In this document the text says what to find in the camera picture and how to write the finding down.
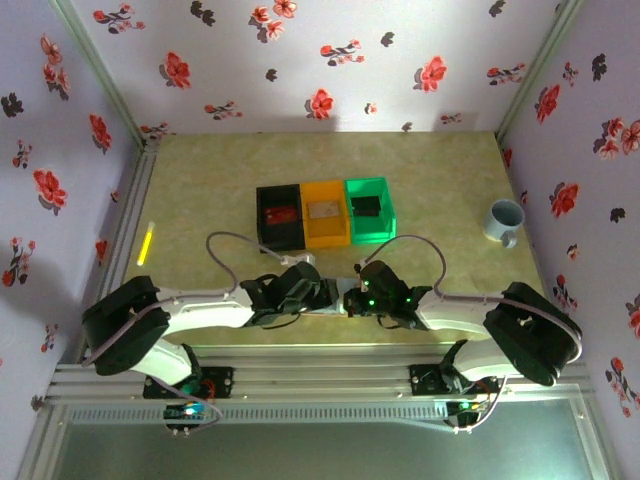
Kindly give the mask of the aluminium corner post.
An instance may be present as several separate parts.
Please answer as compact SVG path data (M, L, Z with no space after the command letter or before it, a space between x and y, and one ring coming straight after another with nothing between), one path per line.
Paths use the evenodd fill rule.
M140 150L143 150L145 148L144 140L134 123L134 118L126 105L125 99L113 81L106 64L102 60L96 45L91 40L71 0L47 0L47 3L65 26L75 46L81 52L104 93L108 96L120 119L127 127L135 144Z
M576 15L586 2L586 0L558 1L557 11L551 28L534 56L531 66L528 68L528 73L513 97L498 129L495 131L495 138L498 143L501 143L506 137L512 124L519 115L519 111L525 103L529 92L534 87L539 76L544 73L547 63L556 55L556 51L571 29Z

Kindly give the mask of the short aluminium side rail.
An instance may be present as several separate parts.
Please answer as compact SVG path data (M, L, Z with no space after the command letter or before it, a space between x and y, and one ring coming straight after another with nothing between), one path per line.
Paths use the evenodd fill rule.
M125 279L159 147L159 140L147 141L124 177L116 209L116 228L109 237L96 301L117 289Z

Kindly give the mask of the black plastic bin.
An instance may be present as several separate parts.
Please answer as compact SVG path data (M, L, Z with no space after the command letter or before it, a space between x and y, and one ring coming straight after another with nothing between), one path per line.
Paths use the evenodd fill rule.
M268 226L264 219L264 210L280 205L295 205L299 221ZM295 251L305 248L299 184L256 188L256 230L258 241L273 251Z

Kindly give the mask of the grey-blue ceramic mug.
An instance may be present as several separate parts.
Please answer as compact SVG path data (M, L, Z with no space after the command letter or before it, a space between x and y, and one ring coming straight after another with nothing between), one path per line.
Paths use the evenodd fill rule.
M504 248L513 248L517 244L517 231L524 221L525 212L519 204L508 199L496 200L486 214L483 234Z

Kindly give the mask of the black credit card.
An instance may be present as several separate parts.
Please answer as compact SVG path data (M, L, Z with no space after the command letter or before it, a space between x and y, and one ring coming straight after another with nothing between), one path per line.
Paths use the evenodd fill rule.
M351 197L350 202L354 217L379 217L382 211L378 196Z

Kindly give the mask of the green controller circuit board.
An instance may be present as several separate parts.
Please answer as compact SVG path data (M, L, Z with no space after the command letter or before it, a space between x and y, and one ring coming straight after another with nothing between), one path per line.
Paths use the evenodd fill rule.
M461 400L446 402L445 405L447 416L444 424L457 433L467 431L477 424L490 406L490 401Z
M167 405L163 412L163 420L172 435L188 437L194 429L198 429L211 419L211 410L199 402Z

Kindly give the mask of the yellow highlighter pen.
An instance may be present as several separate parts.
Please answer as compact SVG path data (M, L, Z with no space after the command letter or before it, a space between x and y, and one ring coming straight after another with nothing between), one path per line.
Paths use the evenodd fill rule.
M147 225L147 228L138 252L138 256L136 259L136 265L138 267L142 267L146 262L146 259L150 250L151 242L153 239L154 229L155 229L155 223L153 221L150 221L149 224Z

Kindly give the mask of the green plastic bin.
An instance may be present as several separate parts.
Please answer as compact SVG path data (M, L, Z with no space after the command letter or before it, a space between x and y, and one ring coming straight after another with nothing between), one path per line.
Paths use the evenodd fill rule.
M354 245L379 244L396 235L397 217L390 188L384 177L351 178L344 181L347 212L351 222L351 242ZM351 197L378 196L382 211L379 217L354 217Z

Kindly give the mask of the gold credit card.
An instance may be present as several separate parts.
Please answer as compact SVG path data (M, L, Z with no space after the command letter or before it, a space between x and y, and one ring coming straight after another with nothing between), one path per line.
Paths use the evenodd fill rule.
M317 201L307 204L308 216L312 220L340 216L339 204L335 201Z

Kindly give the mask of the yellow plastic bin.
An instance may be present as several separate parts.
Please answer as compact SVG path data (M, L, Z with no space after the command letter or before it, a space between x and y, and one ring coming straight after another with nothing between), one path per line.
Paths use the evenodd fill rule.
M340 180L305 182L300 184L305 243L308 249L342 247L351 243L351 223L347 212L344 184ZM312 220L307 204L317 201L335 201L340 216Z

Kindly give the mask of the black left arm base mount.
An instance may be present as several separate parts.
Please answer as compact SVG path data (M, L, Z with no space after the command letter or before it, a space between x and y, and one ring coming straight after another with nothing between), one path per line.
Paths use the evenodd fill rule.
M228 399L234 385L232 367L202 367L200 372L190 375L173 387L199 399ZM177 399L178 396L147 376L142 395L145 399Z

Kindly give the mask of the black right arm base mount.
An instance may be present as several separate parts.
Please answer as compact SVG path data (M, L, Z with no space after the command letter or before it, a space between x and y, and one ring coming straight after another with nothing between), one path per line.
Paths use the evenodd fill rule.
M500 386L491 378L470 381L455 369L438 364L413 364L408 372L413 396L493 394Z

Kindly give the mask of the long aluminium frame rail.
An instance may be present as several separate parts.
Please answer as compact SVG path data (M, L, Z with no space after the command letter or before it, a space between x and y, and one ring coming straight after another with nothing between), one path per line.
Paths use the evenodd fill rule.
M409 368L437 364L448 345L200 347L205 367L234 370L232 403L375 402L412 400ZM52 403L131 403L143 399L137 372L99 376L77 364L56 367L46 391Z

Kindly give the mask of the red credit card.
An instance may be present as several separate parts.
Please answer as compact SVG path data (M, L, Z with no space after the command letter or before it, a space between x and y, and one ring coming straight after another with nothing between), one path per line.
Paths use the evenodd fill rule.
M299 221L298 209L295 205L280 205L266 208L264 219L268 226L283 225Z

